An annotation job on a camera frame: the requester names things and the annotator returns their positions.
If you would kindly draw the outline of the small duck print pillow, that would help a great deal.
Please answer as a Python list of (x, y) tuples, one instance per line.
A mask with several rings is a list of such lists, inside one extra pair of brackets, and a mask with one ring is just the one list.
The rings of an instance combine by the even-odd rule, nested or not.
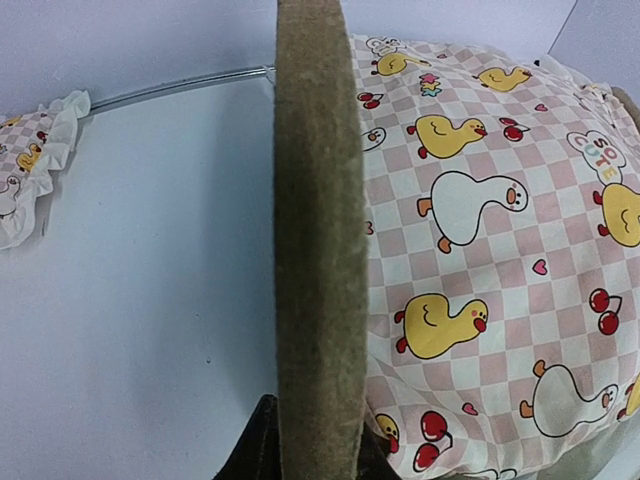
[(1, 248), (20, 245), (35, 228), (39, 198), (53, 192), (51, 174), (75, 150), (79, 121), (91, 110), (88, 92), (75, 90), (31, 113), (1, 118)]

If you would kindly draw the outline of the duck print bed cushion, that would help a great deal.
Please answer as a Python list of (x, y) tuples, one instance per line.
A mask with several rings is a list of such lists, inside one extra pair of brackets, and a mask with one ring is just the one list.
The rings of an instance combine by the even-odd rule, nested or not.
[(601, 479), (639, 441), (639, 132), (550, 56), (349, 39), (365, 398), (399, 479)]

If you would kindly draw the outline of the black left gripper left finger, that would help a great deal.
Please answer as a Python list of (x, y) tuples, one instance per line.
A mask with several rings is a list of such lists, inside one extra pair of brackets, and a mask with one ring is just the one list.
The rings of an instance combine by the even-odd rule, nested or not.
[(263, 395), (213, 480), (280, 480), (278, 399)]

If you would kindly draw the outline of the wooden pet bed frame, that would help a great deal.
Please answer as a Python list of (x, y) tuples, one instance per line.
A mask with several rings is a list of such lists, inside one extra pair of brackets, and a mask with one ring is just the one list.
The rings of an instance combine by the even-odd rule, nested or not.
[(278, 5), (274, 152), (281, 472), (357, 479), (363, 426), (388, 437), (365, 406), (363, 159), (336, 1)]

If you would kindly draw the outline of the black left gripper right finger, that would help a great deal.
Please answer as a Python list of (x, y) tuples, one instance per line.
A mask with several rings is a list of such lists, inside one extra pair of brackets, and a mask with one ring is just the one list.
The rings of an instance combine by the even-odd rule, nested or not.
[(391, 443), (375, 433), (367, 424), (363, 426), (357, 461), (358, 480), (399, 480), (388, 461)]

